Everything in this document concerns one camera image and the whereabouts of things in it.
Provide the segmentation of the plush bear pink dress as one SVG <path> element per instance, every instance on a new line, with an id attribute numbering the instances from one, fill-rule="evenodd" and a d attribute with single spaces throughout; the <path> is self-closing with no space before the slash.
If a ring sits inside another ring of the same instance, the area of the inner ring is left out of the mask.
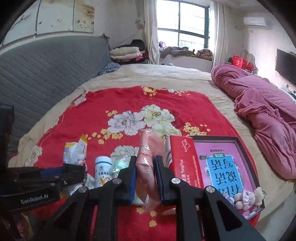
<path id="1" fill-rule="evenodd" d="M 234 195 L 234 205 L 238 210 L 247 211 L 254 206 L 261 206 L 265 194 L 261 187 L 257 187 L 254 191 L 249 191 L 246 188 Z"/>

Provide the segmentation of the green item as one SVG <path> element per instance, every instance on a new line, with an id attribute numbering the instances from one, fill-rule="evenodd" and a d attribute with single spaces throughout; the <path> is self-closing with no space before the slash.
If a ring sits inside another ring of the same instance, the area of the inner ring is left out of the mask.
<path id="1" fill-rule="evenodd" d="M 117 178 L 122 169 L 128 168 L 130 164 L 130 156 L 124 156 L 121 159 L 115 160 L 112 164 L 112 176 Z"/>

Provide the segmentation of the small white tissue pack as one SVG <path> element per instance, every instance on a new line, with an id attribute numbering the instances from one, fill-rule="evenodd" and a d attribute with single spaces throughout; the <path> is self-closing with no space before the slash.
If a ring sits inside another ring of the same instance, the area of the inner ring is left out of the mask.
<path id="1" fill-rule="evenodd" d="M 86 174 L 86 177 L 84 180 L 84 186 L 86 186 L 88 189 L 94 189 L 95 188 L 95 178 L 92 177 L 90 174 Z"/>

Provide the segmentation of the plush bear purple dress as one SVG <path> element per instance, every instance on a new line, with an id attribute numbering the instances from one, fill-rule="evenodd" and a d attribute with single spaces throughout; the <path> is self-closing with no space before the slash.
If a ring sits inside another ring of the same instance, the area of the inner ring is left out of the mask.
<path id="1" fill-rule="evenodd" d="M 228 195 L 228 193 L 224 193 L 223 194 L 223 196 L 232 204 L 232 205 L 234 205 L 234 198 L 233 197 L 230 197 L 229 195 Z"/>

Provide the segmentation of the red tissue pack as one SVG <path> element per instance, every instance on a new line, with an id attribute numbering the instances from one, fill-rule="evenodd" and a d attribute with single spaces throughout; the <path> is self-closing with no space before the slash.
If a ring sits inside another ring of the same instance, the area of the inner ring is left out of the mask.
<path id="1" fill-rule="evenodd" d="M 164 146 L 163 163 L 177 178 L 191 186 L 204 187 L 197 152 L 191 137 L 169 136 Z"/>

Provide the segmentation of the grey quilted headboard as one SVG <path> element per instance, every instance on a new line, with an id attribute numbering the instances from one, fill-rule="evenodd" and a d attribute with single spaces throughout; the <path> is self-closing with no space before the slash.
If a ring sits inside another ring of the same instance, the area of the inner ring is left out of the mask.
<path id="1" fill-rule="evenodd" d="M 1 54 L 1 105 L 13 106 L 15 114 L 5 145 L 8 155 L 17 152 L 20 138 L 55 104 L 109 62 L 105 35 L 47 38 Z"/>

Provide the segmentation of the blue patterned pillow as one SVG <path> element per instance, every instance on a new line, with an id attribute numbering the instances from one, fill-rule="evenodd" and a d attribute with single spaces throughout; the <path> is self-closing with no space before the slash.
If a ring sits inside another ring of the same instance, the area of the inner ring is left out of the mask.
<path id="1" fill-rule="evenodd" d="M 120 68 L 120 64 L 115 63 L 115 62 L 110 62 L 107 63 L 106 66 L 104 66 L 99 72 L 98 72 L 98 76 L 106 74 L 106 73 L 111 73 L 114 72 L 116 70 L 118 70 Z"/>

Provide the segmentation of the folded blankets stack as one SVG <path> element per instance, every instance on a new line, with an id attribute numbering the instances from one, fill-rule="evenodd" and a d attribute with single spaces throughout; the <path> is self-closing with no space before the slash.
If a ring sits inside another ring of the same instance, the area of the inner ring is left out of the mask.
<path id="1" fill-rule="evenodd" d="M 120 65 L 149 63 L 149 54 L 141 39 L 134 39 L 130 44 L 113 48 L 109 54 L 111 60 Z"/>

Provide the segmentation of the red gift bags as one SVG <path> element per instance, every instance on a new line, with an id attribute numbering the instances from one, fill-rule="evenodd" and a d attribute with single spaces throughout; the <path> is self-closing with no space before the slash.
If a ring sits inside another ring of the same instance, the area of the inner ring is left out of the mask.
<path id="1" fill-rule="evenodd" d="M 243 50 L 239 56 L 233 55 L 232 65 L 237 66 L 243 70 L 253 72 L 255 70 L 255 56 L 247 50 Z"/>

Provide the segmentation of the right white curtain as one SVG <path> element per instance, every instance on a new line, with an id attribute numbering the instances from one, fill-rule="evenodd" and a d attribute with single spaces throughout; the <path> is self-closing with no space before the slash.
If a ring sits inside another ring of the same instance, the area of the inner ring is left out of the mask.
<path id="1" fill-rule="evenodd" d="M 215 17 L 215 48 L 213 55 L 213 67 L 225 64 L 228 51 L 228 15 L 229 8 L 219 2 L 213 1 Z"/>

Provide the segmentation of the white curtain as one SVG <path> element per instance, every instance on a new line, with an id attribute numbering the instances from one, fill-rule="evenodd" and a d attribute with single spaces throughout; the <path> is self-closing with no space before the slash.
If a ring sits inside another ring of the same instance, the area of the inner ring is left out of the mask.
<path id="1" fill-rule="evenodd" d="M 158 42 L 158 26 L 157 26 L 157 1 L 144 1 L 144 34 L 145 45 L 152 64 L 159 64 L 159 42 Z"/>
<path id="2" fill-rule="evenodd" d="M 213 55 L 213 67 L 225 64 L 228 51 L 228 15 L 229 8 L 219 2 L 213 1 L 215 17 L 215 48 Z"/>

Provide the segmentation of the clothes on window sill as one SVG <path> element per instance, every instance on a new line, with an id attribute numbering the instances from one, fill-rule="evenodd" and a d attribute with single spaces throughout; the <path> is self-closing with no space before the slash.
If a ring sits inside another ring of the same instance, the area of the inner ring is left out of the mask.
<path id="1" fill-rule="evenodd" d="M 209 49 L 202 49 L 195 52 L 195 50 L 189 50 L 188 47 L 166 47 L 160 50 L 160 57 L 162 59 L 165 59 L 167 55 L 171 55 L 172 57 L 186 56 L 213 60 L 213 53 Z"/>

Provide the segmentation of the left white curtain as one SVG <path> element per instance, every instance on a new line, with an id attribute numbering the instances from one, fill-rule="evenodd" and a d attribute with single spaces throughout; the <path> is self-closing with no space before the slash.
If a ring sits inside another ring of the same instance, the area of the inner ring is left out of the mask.
<path id="1" fill-rule="evenodd" d="M 157 1 L 144 1 L 144 34 L 145 45 L 152 64 L 159 64 L 159 42 L 158 42 L 158 26 L 157 26 Z"/>

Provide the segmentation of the white air conditioner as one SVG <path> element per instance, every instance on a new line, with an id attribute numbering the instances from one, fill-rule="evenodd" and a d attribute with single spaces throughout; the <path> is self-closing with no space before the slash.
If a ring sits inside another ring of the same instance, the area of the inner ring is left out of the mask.
<path id="1" fill-rule="evenodd" d="M 266 27 L 264 17 L 259 16 L 245 16 L 243 22 L 246 26 Z"/>

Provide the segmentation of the black wall television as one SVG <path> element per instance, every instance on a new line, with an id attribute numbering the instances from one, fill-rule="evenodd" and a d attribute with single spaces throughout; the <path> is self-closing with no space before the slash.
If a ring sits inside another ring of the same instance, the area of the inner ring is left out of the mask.
<path id="1" fill-rule="evenodd" d="M 275 70 L 293 84 L 296 82 L 296 56 L 293 52 L 277 49 Z"/>

